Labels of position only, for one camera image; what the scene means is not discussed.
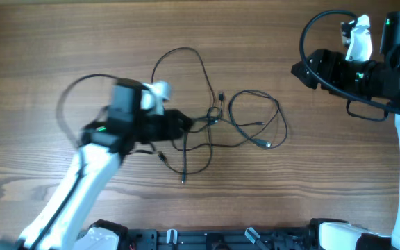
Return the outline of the black USB cable thin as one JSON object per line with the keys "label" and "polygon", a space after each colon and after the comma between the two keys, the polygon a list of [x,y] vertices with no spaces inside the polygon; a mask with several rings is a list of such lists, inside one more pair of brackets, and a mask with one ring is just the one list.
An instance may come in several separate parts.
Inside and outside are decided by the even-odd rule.
{"label": "black USB cable thin", "polygon": [[[181,175],[181,183],[182,183],[182,184],[185,184],[185,183],[186,183],[186,180],[187,180],[187,177],[188,177],[189,175],[199,174],[199,173],[203,172],[204,170],[206,170],[206,169],[210,166],[211,161],[212,161],[212,159],[213,159],[213,153],[214,153],[214,146],[213,146],[213,139],[212,139],[211,126],[212,126],[213,124],[216,124],[216,123],[222,118],[222,115],[223,115],[223,108],[222,108],[222,106],[217,106],[217,95],[215,94],[215,91],[214,91],[214,89],[213,89],[213,87],[212,87],[212,85],[211,85],[211,82],[210,82],[208,73],[207,73],[207,71],[206,71],[206,67],[205,67],[204,62],[203,62],[203,58],[201,57],[200,53],[199,53],[196,49],[194,49],[194,48],[192,48],[192,47],[177,47],[177,48],[172,49],[172,50],[169,50],[167,53],[163,54],[163,55],[157,60],[157,62],[155,63],[155,65],[154,65],[154,67],[153,67],[153,70],[152,70],[152,73],[151,73],[151,82],[152,82],[152,83],[155,83],[155,82],[156,82],[156,81],[154,80],[154,78],[155,78],[156,71],[157,71],[157,68],[158,68],[159,64],[160,64],[164,59],[166,59],[166,57],[168,57],[169,55],[171,55],[172,53],[175,53],[176,51],[182,51],[182,50],[191,51],[192,53],[194,53],[194,54],[197,56],[197,58],[198,58],[198,60],[199,60],[199,62],[200,62],[202,71],[203,71],[203,75],[204,75],[205,80],[206,80],[206,84],[207,84],[207,86],[208,86],[208,88],[209,88],[210,95],[211,95],[211,97],[212,97],[211,105],[210,105],[210,107],[207,109],[206,114],[205,114],[203,117],[198,117],[198,118],[194,119],[195,122],[197,122],[197,121],[199,121],[199,122],[204,122],[205,125],[204,125],[202,128],[200,128],[199,130],[197,130],[197,131],[190,131],[190,130],[187,130],[187,131],[185,131],[185,132],[183,133],[183,148],[181,149],[181,152],[183,153],[183,170],[182,170],[181,172],[178,171],[178,170],[175,170],[175,169],[163,158],[164,154],[163,154],[162,152],[160,152],[160,153],[158,154],[159,157],[160,157],[160,159],[163,161],[163,163],[165,164],[165,166],[166,166],[168,169],[170,169],[170,170],[172,170],[173,172],[175,172],[175,173]],[[203,143],[203,144],[199,144],[199,145],[197,145],[197,146],[192,147],[192,148],[189,149],[189,148],[188,148],[188,135],[189,135],[189,134],[194,134],[194,133],[199,133],[199,132],[202,132],[202,131],[206,131],[206,136],[207,136],[206,142]],[[197,170],[197,171],[194,171],[194,172],[189,172],[189,171],[188,171],[188,164],[187,164],[187,163],[188,163],[188,152],[189,152],[189,151],[196,150],[196,149],[198,149],[198,148],[200,148],[200,147],[203,147],[203,146],[207,146],[207,147],[209,148],[209,158],[208,158],[207,163],[206,163],[205,166],[202,167],[201,169],[199,169],[199,170]]]}

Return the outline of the black USB cable thick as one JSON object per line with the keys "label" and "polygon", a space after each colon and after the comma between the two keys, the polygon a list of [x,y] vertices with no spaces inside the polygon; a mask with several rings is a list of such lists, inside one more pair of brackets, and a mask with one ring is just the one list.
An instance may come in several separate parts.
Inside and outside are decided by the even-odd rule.
{"label": "black USB cable thick", "polygon": [[[233,104],[236,101],[236,99],[240,95],[243,95],[243,94],[249,94],[249,95],[252,95],[255,97],[260,97],[263,99],[270,100],[276,107],[276,110],[275,110],[273,116],[267,122],[259,122],[259,123],[252,122],[252,123],[246,123],[246,124],[237,123],[234,118],[234,115],[233,115]],[[206,115],[204,115],[203,117],[196,118],[195,119],[196,122],[203,122],[204,125],[195,131],[188,131],[183,136],[183,148],[181,149],[181,151],[187,152],[187,151],[192,151],[192,150],[198,149],[200,147],[208,147],[210,149],[210,152],[212,152],[214,147],[234,148],[234,147],[239,147],[242,144],[245,144],[247,142],[250,142],[261,149],[275,149],[276,147],[281,146],[288,138],[288,124],[286,122],[286,118],[281,109],[281,105],[277,99],[275,99],[273,96],[271,96],[270,94],[268,94],[266,92],[262,92],[260,90],[239,91],[238,93],[234,94],[231,97],[231,100],[229,101],[227,108],[228,108],[228,119],[223,118],[223,101],[221,101],[220,107],[213,106],[207,111]],[[284,135],[283,139],[279,143],[273,144],[272,142],[269,142],[267,140],[262,140],[262,139],[257,138],[257,136],[259,134],[261,134],[278,116],[283,121],[283,125],[285,127],[285,135]],[[218,122],[226,122],[227,124],[233,126],[237,130],[237,132],[244,138],[243,141],[238,142],[237,144],[215,144],[215,143],[212,143],[211,126]],[[262,128],[255,134],[249,135],[242,129],[242,127],[245,127],[245,126],[262,126]],[[188,139],[187,139],[188,135],[194,134],[194,133],[200,133],[202,131],[206,131],[207,142],[204,142],[202,144],[198,144],[197,146],[188,148]]]}

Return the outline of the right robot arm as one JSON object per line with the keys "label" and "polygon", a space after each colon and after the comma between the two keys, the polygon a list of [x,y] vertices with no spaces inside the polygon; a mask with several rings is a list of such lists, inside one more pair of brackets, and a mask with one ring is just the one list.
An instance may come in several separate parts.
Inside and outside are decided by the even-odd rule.
{"label": "right robot arm", "polygon": [[[318,49],[305,54],[306,35],[312,25],[329,15],[350,16],[350,22],[341,24],[345,54]],[[384,122],[394,114],[399,140],[400,160],[400,11],[386,15],[380,52],[382,62],[371,59],[372,41],[369,18],[348,10],[327,10],[314,16],[303,28],[299,39],[301,60],[291,72],[305,86],[321,88],[330,94],[381,109]],[[314,249],[400,249],[400,167],[399,200],[396,221],[390,235],[373,233],[349,222],[334,219],[313,219],[310,222],[310,239]]]}

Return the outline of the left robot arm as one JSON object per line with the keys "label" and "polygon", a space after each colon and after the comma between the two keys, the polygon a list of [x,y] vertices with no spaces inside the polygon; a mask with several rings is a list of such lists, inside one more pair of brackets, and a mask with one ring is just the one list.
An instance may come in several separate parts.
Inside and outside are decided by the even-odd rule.
{"label": "left robot arm", "polygon": [[102,222],[81,229],[108,181],[135,143],[179,139],[193,122],[167,110],[172,87],[164,81],[116,80],[104,121],[87,124],[71,166],[42,212],[17,240],[0,239],[0,249],[123,249],[128,230]]}

